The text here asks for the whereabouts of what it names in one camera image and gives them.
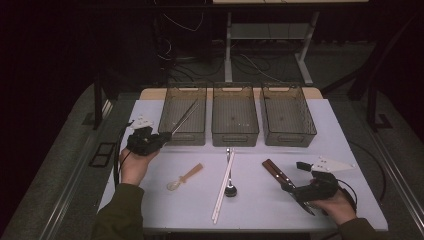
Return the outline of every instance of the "cable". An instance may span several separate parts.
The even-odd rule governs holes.
[[[348,188],[350,188],[350,190],[352,191],[353,195],[355,196],[355,205],[356,205],[356,206],[358,206],[358,196],[356,195],[355,190],[353,190],[353,188],[352,188],[349,184],[347,184],[345,181],[342,181],[342,180],[340,180],[340,179],[337,179],[337,181],[339,181],[339,182],[343,183],[343,184],[344,184],[344,185],[346,185]]]
[[[384,199],[384,196],[386,194],[386,185],[387,185],[386,174],[384,173],[383,167],[381,166],[381,164],[378,161],[378,159],[370,151],[368,151],[367,149],[365,149],[364,147],[362,147],[361,145],[359,145],[359,144],[357,144],[355,142],[352,142],[352,141],[349,141],[349,140],[347,140],[347,142],[350,143],[350,144],[352,144],[352,145],[355,145],[356,147],[360,148],[362,151],[366,152],[375,161],[375,163],[377,163],[377,166],[380,169],[381,176],[383,178],[383,189],[381,191],[381,195],[380,195],[380,198],[379,198],[380,204],[382,204],[383,199]]]
[[[122,160],[122,162],[121,162],[121,164],[119,164],[119,170],[118,170],[118,173],[120,173],[121,172],[121,168],[122,168],[122,165],[124,165],[124,162],[125,162],[125,160],[127,160],[127,158],[128,158],[128,156],[131,154],[132,152],[130,151],[125,157],[124,157],[124,159]]]
[[[116,148],[115,148],[115,154],[113,159],[113,180],[115,182],[115,187],[119,184],[119,169],[120,169],[119,168],[119,153],[121,151],[122,138],[124,137],[124,133],[127,127],[131,126],[133,122],[134,121],[125,124],[125,126],[121,129],[121,131],[119,131],[118,138],[116,140]]]
[[[179,72],[179,73],[182,73],[182,74],[184,74],[185,76],[187,76],[192,82],[194,82],[194,79],[193,79],[193,77],[192,76],[190,76],[188,73],[186,73],[186,72],[183,72],[183,71],[181,71],[181,70],[178,70],[178,69],[175,69],[175,68],[173,68],[173,69],[170,69],[170,70],[172,70],[172,71],[176,71],[176,72]]]
[[[264,75],[264,76],[266,76],[266,77],[268,77],[268,78],[271,78],[271,79],[273,79],[273,80],[275,80],[275,81],[277,81],[277,82],[283,82],[283,81],[281,81],[281,80],[279,80],[279,79],[276,79],[276,78],[274,78],[274,77],[271,77],[271,76],[269,76],[268,74],[266,74],[266,73],[264,73],[264,72],[262,72],[262,70],[260,70],[257,66],[256,66],[256,64],[254,63],[254,62],[252,62],[252,60],[250,60],[246,55],[244,55],[244,54],[240,54],[240,56],[242,56],[242,57],[244,57],[244,58],[246,58],[260,73],[262,73],[262,75]]]
[[[170,22],[174,23],[175,25],[177,25],[177,26],[178,26],[178,27],[180,27],[180,28],[185,29],[185,30],[188,30],[188,31],[196,32],[197,30],[199,30],[200,26],[201,26],[201,25],[202,25],[202,23],[203,23],[203,15],[204,15],[204,13],[202,12],[202,16],[201,16],[201,18],[200,18],[200,22],[199,22],[199,24],[197,25],[197,27],[196,27],[195,29],[191,29],[191,28],[189,28],[189,27],[186,27],[186,26],[183,26],[183,25],[179,24],[178,22],[176,22],[176,21],[175,21],[175,20],[173,20],[172,18],[168,17],[168,15],[166,15],[166,14],[162,14],[162,15],[163,15],[166,19],[168,19]]]
[[[218,72],[219,72],[219,70],[222,68],[222,66],[223,66],[223,64],[224,64],[224,59],[222,59],[222,61],[219,61],[219,62],[220,62],[220,63],[219,63],[218,69],[216,69],[215,71],[213,71],[213,72],[211,72],[211,73],[203,73],[203,74],[196,73],[196,72],[194,72],[193,70],[191,70],[190,68],[185,67],[185,66],[182,66],[182,65],[180,65],[180,64],[175,65],[175,67],[184,68],[185,70],[187,70],[187,71],[189,71],[189,72],[191,72],[191,73],[193,73],[194,75],[197,75],[197,76],[213,76],[213,75],[215,75],[216,73],[218,73]]]

